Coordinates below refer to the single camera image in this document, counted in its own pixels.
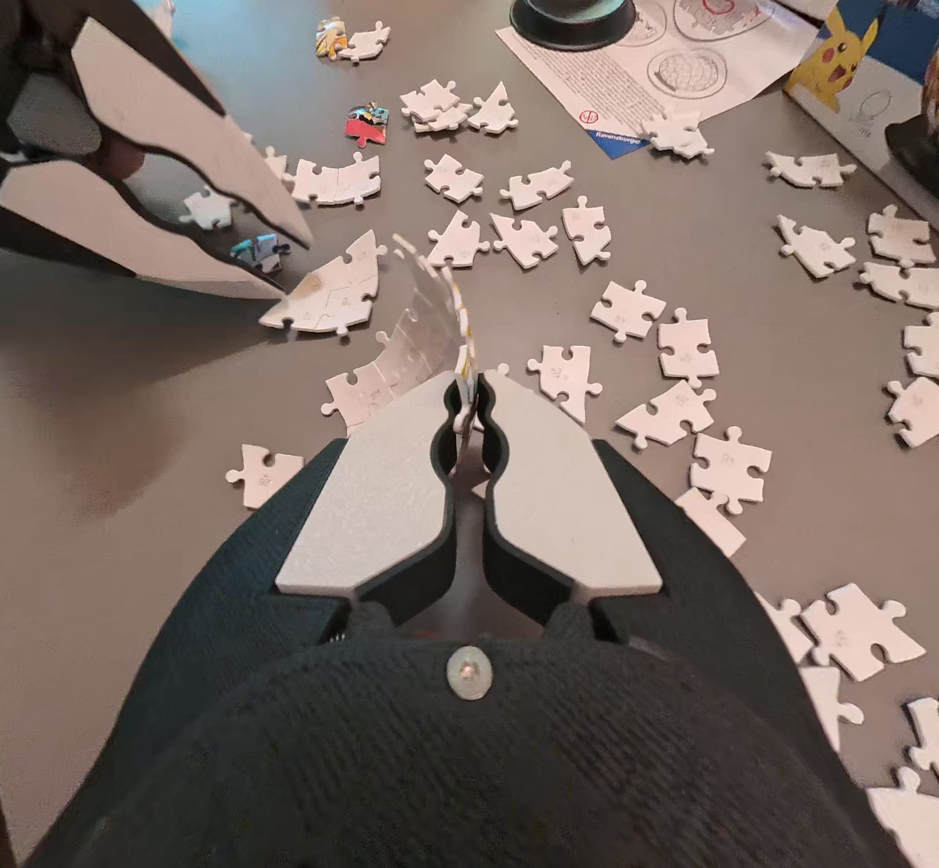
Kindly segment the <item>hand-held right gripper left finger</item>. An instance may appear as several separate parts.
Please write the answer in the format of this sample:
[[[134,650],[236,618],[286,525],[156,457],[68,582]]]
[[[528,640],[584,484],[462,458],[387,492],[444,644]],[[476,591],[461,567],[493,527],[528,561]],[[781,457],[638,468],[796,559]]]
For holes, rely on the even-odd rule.
[[[276,576],[280,593],[376,602],[405,624],[447,592],[461,385],[443,371],[346,440]]]

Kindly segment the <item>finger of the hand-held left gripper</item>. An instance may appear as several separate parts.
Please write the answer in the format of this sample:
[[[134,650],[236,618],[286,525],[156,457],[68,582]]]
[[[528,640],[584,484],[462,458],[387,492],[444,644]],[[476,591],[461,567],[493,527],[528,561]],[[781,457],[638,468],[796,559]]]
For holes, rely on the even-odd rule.
[[[229,116],[211,109],[92,17],[78,33],[71,57],[99,123],[179,160],[271,228],[311,246],[312,232],[297,203]]]
[[[195,229],[173,228],[148,214],[123,185],[83,163],[51,160],[2,170],[4,247],[217,297],[285,298],[277,283],[210,252]]]

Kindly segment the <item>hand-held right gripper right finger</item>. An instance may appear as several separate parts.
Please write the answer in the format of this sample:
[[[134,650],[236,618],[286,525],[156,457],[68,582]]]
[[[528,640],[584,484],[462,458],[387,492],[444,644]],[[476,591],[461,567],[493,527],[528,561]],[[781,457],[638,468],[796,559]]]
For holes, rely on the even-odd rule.
[[[659,570],[589,434],[496,370],[478,380],[484,572],[507,604],[545,625],[568,602],[646,596]]]

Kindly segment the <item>assembled curved puzzle section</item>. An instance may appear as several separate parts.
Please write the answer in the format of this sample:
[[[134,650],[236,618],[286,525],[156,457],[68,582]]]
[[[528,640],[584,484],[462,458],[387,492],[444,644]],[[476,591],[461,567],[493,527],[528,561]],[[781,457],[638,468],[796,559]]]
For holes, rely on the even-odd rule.
[[[405,268],[409,282],[404,309],[390,333],[376,333],[381,347],[377,358],[326,381],[331,398],[320,412],[340,415],[349,435],[407,393],[440,374],[450,375],[458,393],[452,430],[461,458],[478,406],[479,369],[469,312],[448,266],[430,264],[399,233],[392,238],[395,265]]]

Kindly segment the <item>joined pair of puzzle pieces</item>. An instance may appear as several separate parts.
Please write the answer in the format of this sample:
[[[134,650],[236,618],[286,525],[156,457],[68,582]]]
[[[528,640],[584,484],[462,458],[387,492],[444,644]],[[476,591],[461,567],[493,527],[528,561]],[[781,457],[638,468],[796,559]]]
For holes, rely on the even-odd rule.
[[[353,162],[342,168],[319,167],[300,159],[296,171],[285,173],[283,181],[291,187],[291,197],[303,205],[360,207],[380,193],[380,157],[365,158],[356,152]]]

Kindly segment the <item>assembled pointed puzzle strip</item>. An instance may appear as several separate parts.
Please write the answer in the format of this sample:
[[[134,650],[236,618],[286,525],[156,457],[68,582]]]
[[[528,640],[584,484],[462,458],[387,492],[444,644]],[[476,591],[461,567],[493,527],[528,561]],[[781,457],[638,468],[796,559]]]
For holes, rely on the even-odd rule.
[[[260,317],[259,324],[347,337],[350,328],[370,319],[380,286],[379,258],[386,253],[374,231],[368,230],[344,255],[305,275],[286,299]]]

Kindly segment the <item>blue and white puzzle piece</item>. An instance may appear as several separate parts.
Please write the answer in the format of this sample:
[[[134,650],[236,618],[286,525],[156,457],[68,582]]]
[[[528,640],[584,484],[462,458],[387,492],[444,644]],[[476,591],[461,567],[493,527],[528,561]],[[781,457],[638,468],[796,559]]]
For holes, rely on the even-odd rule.
[[[233,245],[229,254],[242,264],[266,276],[279,273],[283,256],[292,251],[292,245],[275,232],[264,233]]]

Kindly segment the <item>red and teal puzzle piece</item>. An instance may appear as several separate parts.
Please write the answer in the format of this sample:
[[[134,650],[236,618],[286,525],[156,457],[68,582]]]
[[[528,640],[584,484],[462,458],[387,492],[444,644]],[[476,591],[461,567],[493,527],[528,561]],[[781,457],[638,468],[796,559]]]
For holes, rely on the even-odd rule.
[[[347,113],[345,136],[353,139],[358,148],[369,144],[383,146],[387,139],[390,114],[375,102],[357,106]]]

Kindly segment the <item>blue cardboard puzzle box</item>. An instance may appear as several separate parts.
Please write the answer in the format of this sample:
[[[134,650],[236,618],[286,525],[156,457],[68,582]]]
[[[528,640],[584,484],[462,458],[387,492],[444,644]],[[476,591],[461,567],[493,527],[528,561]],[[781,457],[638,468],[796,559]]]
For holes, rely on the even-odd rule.
[[[839,0],[784,90],[938,228],[938,0]]]

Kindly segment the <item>person's left hand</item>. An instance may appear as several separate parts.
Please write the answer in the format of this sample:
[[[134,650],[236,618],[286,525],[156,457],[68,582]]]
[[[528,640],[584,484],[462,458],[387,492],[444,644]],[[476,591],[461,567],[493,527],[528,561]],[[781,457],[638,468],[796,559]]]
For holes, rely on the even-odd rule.
[[[97,151],[88,157],[88,165],[100,176],[127,181],[146,163],[147,153],[118,136],[105,135]]]

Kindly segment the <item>black round display stand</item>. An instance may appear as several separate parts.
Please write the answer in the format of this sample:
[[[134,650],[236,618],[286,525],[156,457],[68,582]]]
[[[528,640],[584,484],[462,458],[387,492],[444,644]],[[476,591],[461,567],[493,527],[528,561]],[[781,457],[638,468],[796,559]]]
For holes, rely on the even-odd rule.
[[[515,0],[513,29],[526,41],[564,52],[587,52],[616,44],[634,28],[633,0]]]

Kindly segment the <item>printed instruction leaflet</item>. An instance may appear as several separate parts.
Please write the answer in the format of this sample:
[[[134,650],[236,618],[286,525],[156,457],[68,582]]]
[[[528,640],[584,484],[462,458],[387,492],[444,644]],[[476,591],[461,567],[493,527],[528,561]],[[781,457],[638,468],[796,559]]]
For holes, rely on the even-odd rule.
[[[736,0],[739,18],[700,25],[682,0],[633,0],[634,28],[587,52],[549,50],[511,26],[498,36],[611,158],[643,144],[659,116],[700,123],[791,72],[816,29],[772,0]]]

